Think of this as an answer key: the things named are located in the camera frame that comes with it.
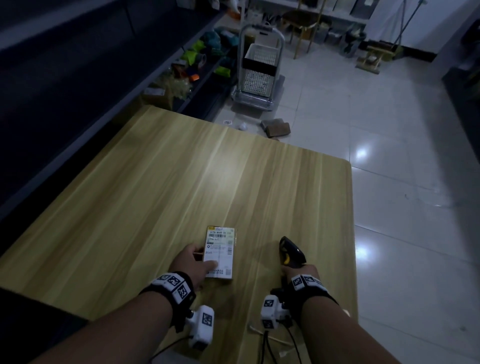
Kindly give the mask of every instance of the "tiled floor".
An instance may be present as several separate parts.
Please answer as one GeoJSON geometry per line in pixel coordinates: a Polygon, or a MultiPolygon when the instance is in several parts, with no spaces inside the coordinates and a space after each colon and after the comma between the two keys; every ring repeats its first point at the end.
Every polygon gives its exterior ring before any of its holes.
{"type": "Polygon", "coordinates": [[[403,363],[480,363],[480,167],[440,80],[380,75],[328,46],[287,47],[274,112],[228,101],[215,122],[288,121],[282,142],[352,164],[360,324],[403,363]]]}

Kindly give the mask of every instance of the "chair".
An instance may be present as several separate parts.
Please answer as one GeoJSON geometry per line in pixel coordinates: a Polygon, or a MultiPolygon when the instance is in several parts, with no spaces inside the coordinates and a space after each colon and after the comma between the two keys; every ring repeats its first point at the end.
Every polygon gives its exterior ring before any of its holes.
{"type": "Polygon", "coordinates": [[[302,0],[299,0],[298,7],[295,10],[290,10],[282,15],[282,24],[288,24],[293,27],[292,29],[292,36],[290,37],[290,44],[292,44],[293,40],[293,33],[294,29],[300,29],[300,38],[295,48],[295,55],[293,59],[297,59],[297,53],[300,48],[300,43],[305,35],[305,32],[310,30],[310,43],[308,44],[307,53],[310,51],[310,46],[313,42],[313,37],[315,37],[315,33],[317,32],[318,24],[320,23],[320,17],[324,11],[326,0],[323,0],[322,7],[320,8],[320,12],[318,14],[314,12],[308,12],[305,10],[301,10],[300,7],[302,5],[302,0]]]}

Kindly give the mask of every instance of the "wood grain tabletop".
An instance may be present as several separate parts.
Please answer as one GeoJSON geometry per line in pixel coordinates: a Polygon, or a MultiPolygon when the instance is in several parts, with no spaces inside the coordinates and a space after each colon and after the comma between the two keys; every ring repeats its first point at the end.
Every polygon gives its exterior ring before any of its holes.
{"type": "MultiPolygon", "coordinates": [[[[345,160],[145,106],[0,258],[0,286],[95,320],[186,244],[203,245],[208,225],[235,228],[233,280],[207,279],[195,301],[215,310],[213,343],[178,350],[255,363],[262,338],[247,327],[260,328],[263,298],[280,286],[284,235],[358,319],[351,183],[345,160]]],[[[295,352],[282,360],[298,362],[295,352]]]]}

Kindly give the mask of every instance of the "wrist strap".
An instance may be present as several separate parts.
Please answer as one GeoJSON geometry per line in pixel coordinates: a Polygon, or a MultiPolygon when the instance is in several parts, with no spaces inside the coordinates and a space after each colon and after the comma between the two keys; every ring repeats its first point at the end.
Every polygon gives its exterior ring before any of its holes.
{"type": "Polygon", "coordinates": [[[327,297],[338,304],[320,280],[310,274],[294,276],[287,286],[287,297],[290,297],[287,302],[288,310],[299,326],[303,304],[307,299],[311,297],[327,297]]]}
{"type": "Polygon", "coordinates": [[[170,302],[173,310],[170,327],[175,326],[176,332],[183,331],[190,306],[196,298],[192,280],[188,274],[183,272],[164,273],[139,294],[151,291],[160,293],[170,302]]]}

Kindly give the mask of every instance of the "wire cart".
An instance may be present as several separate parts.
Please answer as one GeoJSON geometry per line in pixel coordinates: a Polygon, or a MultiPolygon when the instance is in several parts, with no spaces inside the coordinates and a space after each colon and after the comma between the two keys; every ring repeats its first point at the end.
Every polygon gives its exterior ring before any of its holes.
{"type": "Polygon", "coordinates": [[[238,48],[238,84],[232,92],[233,101],[264,111],[275,108],[285,80],[284,76],[280,75],[284,46],[285,38],[276,28],[260,24],[248,24],[242,28],[238,48]],[[244,57],[245,33],[249,28],[275,34],[280,47],[253,43],[244,57]]]}

